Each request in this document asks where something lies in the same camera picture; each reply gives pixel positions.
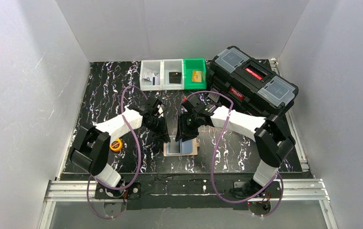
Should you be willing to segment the beige leather card holder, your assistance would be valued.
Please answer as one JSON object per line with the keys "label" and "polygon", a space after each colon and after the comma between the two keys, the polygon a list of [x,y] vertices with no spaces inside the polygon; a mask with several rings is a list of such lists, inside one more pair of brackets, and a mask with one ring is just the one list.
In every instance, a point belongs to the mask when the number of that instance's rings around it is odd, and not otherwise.
{"label": "beige leather card holder", "polygon": [[197,138],[185,142],[176,141],[176,136],[170,136],[170,142],[164,143],[164,156],[196,156],[200,147]]}

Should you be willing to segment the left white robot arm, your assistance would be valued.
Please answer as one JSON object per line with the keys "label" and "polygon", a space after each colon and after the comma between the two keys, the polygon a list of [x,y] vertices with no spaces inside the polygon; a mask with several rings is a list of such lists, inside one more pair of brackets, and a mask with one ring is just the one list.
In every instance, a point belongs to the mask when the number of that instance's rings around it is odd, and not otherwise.
{"label": "left white robot arm", "polygon": [[162,106],[162,101],[152,97],[141,105],[128,106],[120,115],[108,121],[80,126],[69,150],[69,160],[108,189],[119,191],[129,188],[139,173],[135,172],[130,183],[124,185],[121,175],[108,164],[110,145],[123,135],[132,133],[138,150],[137,165],[141,166],[141,147],[136,129],[146,127],[155,140],[170,142]]}

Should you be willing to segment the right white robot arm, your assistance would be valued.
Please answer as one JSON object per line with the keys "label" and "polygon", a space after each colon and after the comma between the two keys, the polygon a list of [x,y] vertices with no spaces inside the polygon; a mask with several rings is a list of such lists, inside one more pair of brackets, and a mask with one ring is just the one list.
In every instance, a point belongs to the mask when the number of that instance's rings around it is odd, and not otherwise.
{"label": "right white robot arm", "polygon": [[294,148],[295,140],[278,115],[269,117],[240,113],[220,104],[205,104],[196,95],[184,99],[185,111],[179,115],[176,141],[187,141],[199,135],[199,127],[225,128],[247,136],[256,144],[260,163],[252,184],[264,187],[275,177],[278,168]]}

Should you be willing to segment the gold card in bin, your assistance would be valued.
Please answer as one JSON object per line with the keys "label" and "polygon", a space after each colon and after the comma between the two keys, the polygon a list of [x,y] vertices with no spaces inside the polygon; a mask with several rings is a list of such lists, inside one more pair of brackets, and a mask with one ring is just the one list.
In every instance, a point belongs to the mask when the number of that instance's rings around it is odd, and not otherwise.
{"label": "gold card in bin", "polygon": [[202,82],[202,71],[193,70],[192,71],[192,79],[193,83],[201,83]]}

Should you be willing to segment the black card in bin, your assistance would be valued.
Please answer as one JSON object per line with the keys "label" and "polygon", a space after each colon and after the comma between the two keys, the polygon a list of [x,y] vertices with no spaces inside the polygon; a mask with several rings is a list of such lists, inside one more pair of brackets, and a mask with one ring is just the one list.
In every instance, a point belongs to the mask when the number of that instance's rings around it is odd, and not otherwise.
{"label": "black card in bin", "polygon": [[181,84],[182,73],[181,72],[169,72],[169,83],[170,84]]}

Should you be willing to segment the silver cards in bin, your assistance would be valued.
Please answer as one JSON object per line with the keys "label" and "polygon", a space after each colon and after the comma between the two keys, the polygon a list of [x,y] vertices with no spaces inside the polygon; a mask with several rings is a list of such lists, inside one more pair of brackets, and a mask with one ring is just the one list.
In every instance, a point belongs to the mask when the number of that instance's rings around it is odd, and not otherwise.
{"label": "silver cards in bin", "polygon": [[150,82],[151,85],[160,84],[160,72],[148,69],[145,73],[144,79]]}

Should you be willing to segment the green storage bin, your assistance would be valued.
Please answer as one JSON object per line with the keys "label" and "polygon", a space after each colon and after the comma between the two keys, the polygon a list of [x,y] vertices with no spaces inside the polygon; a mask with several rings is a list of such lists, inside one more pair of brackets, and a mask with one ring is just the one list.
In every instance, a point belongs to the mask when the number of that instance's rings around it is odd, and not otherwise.
{"label": "green storage bin", "polygon": [[184,59],[184,89],[205,90],[207,63],[203,58]]}

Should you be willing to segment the left white storage bin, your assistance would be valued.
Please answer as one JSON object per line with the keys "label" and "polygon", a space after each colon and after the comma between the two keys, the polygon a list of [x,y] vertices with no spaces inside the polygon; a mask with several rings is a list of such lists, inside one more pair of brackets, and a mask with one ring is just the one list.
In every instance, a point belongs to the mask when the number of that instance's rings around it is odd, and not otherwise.
{"label": "left white storage bin", "polygon": [[160,91],[161,60],[143,60],[140,69],[140,89],[142,91]]}

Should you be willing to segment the white storage bin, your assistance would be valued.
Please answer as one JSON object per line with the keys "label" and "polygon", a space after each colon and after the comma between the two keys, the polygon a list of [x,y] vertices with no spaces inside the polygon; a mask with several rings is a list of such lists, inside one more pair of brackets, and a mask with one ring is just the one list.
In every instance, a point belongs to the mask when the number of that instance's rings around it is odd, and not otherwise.
{"label": "white storage bin", "polygon": [[142,91],[160,91],[161,60],[143,60],[140,69],[140,89]]}
{"label": "white storage bin", "polygon": [[163,90],[184,90],[183,59],[162,60]]}

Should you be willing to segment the middle white storage bin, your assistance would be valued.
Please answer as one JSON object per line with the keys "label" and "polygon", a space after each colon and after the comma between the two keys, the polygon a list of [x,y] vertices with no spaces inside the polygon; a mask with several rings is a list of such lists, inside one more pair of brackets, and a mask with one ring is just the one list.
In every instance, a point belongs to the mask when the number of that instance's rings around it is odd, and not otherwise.
{"label": "middle white storage bin", "polygon": [[163,90],[184,90],[183,59],[162,60]]}

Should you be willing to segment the black plastic toolbox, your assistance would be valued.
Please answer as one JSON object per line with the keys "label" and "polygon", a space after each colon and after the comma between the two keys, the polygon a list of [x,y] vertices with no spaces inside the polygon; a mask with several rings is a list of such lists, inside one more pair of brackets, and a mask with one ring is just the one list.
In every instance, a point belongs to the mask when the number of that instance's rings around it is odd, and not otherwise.
{"label": "black plastic toolbox", "polygon": [[206,72],[209,91],[221,93],[234,110],[253,116],[284,115],[294,105],[298,87],[237,46],[216,55]]}

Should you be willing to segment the aluminium frame rail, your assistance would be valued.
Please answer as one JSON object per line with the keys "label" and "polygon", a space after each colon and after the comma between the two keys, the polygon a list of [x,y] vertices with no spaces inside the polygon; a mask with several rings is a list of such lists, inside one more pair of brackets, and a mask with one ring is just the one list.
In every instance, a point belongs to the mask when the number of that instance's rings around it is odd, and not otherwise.
{"label": "aluminium frame rail", "polygon": [[[323,211],[329,229],[337,228],[330,198],[322,179],[275,179],[252,199],[243,198],[244,204],[265,201],[316,200]],[[51,181],[44,198],[40,229],[49,228],[57,202],[122,203],[128,210],[154,208],[235,208],[243,204],[229,204],[216,195],[211,181],[204,176],[176,177],[146,175],[125,191],[114,193],[95,181]]]}

